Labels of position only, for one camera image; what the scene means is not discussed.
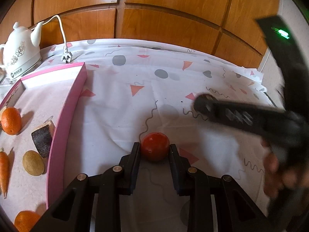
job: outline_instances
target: white wall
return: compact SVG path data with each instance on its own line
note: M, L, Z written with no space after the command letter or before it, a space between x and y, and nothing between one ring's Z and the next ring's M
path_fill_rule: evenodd
M280 0L278 14L294 34L305 61L309 65L309 25L292 0ZM262 85L267 88L267 94L278 107L282 107L281 97L276 91L281 91L283 85L281 71L276 65L271 53L266 54L258 70L264 73Z

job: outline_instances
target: carrot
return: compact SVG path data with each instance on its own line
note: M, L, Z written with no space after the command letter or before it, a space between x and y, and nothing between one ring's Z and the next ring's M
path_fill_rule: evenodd
M10 162L9 157L3 148L0 148L0 188L4 195L4 199L7 198L7 185L9 180Z

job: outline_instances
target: wooden wall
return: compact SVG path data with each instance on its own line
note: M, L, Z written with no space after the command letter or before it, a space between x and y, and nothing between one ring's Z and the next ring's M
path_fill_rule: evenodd
M59 14L68 41L144 39L257 68L267 46L254 18L276 14L278 5L279 0L16 0L0 24L0 42L15 21L31 27ZM57 21L43 26L41 48L62 42Z

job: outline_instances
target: kettle lid knob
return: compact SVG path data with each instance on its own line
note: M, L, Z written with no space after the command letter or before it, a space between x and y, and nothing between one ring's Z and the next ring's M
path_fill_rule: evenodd
M19 27L19 22L14 23L13 29L17 29Z

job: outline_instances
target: wall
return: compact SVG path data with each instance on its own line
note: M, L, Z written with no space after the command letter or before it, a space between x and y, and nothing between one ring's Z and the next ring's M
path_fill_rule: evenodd
M267 46L254 19L276 14L278 4L279 0L17 0L0 24L0 41L6 41L14 21L30 27L59 14L68 41L151 40L257 68ZM56 21L43 26L41 48L62 41Z
M300 50L309 65L309 25L292 0L280 0L282 18L294 34ZM284 84L281 71L270 54L265 65L260 69L264 73L262 84L267 88L267 94L278 107L283 107L280 94L281 86Z

